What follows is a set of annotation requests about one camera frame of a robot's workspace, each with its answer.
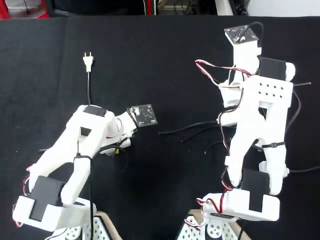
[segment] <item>black fabric surface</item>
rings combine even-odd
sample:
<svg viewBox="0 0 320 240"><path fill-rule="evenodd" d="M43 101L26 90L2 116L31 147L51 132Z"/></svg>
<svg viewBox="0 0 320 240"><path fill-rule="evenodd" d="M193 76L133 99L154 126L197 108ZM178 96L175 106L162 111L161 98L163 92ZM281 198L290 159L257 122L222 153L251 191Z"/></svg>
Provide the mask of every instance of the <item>black fabric surface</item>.
<svg viewBox="0 0 320 240"><path fill-rule="evenodd" d="M289 168L320 165L318 89L320 18L254 17L77 17L0 21L1 234L2 239L43 239L50 233L15 229L12 204L22 194L25 168L50 147L72 113L86 104L84 52L92 52L92 101L116 115L126 107L152 104L158 125L144 127L125 157L100 156L93 163L93 201L106 212L124 240L173 240L196 197L223 190L226 154L219 129L180 143L193 131L160 136L158 131L214 120L223 109L219 90L196 68L201 58L230 66L232 46L224 28L261 21L262 55L292 62L302 111L286 136ZM218 80L228 73L212 71ZM297 107L293 100L291 116ZM263 154L250 150L247 168L258 168ZM68 180L72 165L51 176ZM317 239L319 171L292 174L283 181L280 219L249 222L252 239ZM81 194L87 197L86 189Z"/></svg>

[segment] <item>black circuit board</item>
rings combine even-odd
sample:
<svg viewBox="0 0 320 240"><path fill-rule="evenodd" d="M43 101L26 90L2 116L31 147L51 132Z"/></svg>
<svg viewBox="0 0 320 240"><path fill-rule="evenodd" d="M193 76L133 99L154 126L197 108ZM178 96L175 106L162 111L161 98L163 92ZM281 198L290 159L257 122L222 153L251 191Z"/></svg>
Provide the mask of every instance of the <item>black circuit board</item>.
<svg viewBox="0 0 320 240"><path fill-rule="evenodd" d="M139 127L155 125L158 123L151 104L132 106L131 109Z"/></svg>
<svg viewBox="0 0 320 240"><path fill-rule="evenodd" d="M236 26L236 27L226 28L224 31L229 36L233 44L237 44L240 36L246 30L247 27L248 25ZM248 42L257 41L257 40L259 40L259 38L252 31L252 29L249 28L246 30L245 34L243 35L239 43L243 44L243 43L248 43Z"/></svg>

